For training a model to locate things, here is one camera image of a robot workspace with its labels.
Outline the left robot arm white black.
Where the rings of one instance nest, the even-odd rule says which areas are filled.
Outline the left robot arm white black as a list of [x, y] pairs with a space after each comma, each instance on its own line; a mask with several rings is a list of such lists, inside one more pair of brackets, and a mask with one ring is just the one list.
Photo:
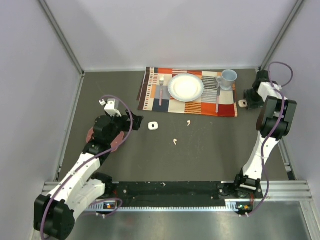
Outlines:
[[112, 143], [123, 144], [124, 140], [117, 138], [139, 130], [143, 119], [129, 110], [123, 116], [106, 113], [96, 118], [91, 137], [76, 164], [53, 190], [39, 195], [34, 202], [33, 227], [43, 240], [49, 237], [65, 240], [94, 200], [113, 194], [108, 177], [96, 171], [115, 149]]

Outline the beige square ring object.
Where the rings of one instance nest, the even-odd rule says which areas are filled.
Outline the beige square ring object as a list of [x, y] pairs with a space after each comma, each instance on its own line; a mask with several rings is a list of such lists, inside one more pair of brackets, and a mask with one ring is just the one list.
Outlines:
[[240, 108], [247, 108], [248, 107], [248, 103], [245, 99], [239, 100], [238, 105]]

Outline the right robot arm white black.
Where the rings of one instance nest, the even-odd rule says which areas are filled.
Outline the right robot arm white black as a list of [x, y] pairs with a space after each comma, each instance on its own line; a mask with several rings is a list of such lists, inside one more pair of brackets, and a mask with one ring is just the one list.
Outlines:
[[274, 147], [289, 134], [297, 109], [297, 102], [281, 93], [281, 86], [270, 81], [266, 70], [258, 71], [252, 89], [248, 92], [260, 97], [263, 107], [256, 123], [255, 146], [234, 180], [233, 192], [239, 198], [255, 194], [260, 189], [265, 164]]

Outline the white earbud charging case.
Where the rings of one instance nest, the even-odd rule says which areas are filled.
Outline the white earbud charging case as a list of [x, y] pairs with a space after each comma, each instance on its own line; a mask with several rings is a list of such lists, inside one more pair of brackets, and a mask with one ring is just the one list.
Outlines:
[[156, 121], [152, 121], [148, 123], [148, 129], [150, 131], [155, 131], [159, 128], [159, 124]]

